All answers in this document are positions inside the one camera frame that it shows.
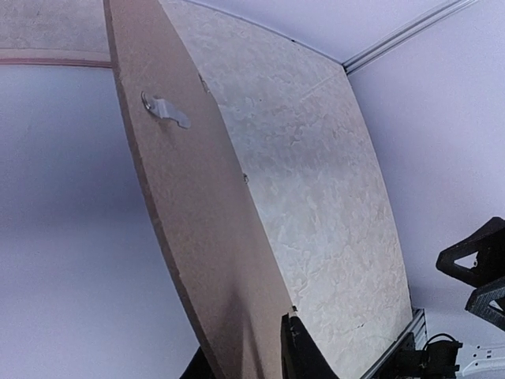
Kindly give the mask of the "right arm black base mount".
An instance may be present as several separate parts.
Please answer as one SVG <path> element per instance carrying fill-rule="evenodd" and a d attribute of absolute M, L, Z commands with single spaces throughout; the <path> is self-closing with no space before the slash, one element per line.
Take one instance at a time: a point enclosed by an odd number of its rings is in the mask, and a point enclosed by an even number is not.
<path fill-rule="evenodd" d="M 456 358 L 463 343 L 446 333 L 433 336 L 420 350 L 413 342 L 411 332 L 380 369 L 378 378 L 456 378 L 460 368 Z"/>

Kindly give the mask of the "brown cardboard backing board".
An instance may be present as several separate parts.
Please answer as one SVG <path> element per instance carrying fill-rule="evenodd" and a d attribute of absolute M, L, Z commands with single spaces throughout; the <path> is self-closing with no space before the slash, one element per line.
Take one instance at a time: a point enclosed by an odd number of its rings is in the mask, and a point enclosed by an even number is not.
<path fill-rule="evenodd" d="M 205 357 L 218 378 L 279 378 L 291 300 L 218 105 L 159 2 L 103 6 L 137 177 Z"/>

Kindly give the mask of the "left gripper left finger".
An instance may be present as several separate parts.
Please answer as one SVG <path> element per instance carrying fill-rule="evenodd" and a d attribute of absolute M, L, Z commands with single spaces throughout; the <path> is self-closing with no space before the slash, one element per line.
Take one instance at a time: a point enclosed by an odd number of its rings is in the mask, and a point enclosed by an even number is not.
<path fill-rule="evenodd" d="M 180 379 L 216 379 L 204 352 L 199 347 Z"/>

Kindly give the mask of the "wooden picture frame pink edge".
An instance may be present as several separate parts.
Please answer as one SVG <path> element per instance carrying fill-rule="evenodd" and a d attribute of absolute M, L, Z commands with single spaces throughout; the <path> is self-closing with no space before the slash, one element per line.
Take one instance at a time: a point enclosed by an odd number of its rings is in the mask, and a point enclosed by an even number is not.
<path fill-rule="evenodd" d="M 71 66 L 104 69 L 112 67 L 108 53 L 28 48 L 2 48 L 1 64 L 5 66 Z"/>

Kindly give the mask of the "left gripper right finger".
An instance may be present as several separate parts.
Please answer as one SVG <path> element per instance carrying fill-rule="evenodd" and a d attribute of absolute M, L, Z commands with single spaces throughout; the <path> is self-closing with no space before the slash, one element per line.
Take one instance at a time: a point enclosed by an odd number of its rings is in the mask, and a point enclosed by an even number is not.
<path fill-rule="evenodd" d="M 301 319 L 288 313 L 281 320 L 281 364 L 284 379 L 339 379 Z"/>

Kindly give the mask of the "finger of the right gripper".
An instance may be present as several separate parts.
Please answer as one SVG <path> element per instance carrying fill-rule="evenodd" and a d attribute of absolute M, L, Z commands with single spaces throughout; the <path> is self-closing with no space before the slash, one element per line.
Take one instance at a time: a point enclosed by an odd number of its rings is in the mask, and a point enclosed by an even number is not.
<path fill-rule="evenodd" d="M 492 217 L 468 238 L 441 251 L 436 268 L 466 284 L 504 276 L 504 219 Z"/>
<path fill-rule="evenodd" d="M 504 330 L 504 277 L 478 287 L 466 303 L 466 311 Z"/>

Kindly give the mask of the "photo print white border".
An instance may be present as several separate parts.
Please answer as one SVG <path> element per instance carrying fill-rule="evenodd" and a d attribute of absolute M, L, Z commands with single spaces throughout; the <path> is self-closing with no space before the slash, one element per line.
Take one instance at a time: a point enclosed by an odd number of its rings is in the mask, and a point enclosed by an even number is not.
<path fill-rule="evenodd" d="M 178 378 L 197 347 L 112 72 L 2 67 L 2 377 Z"/>

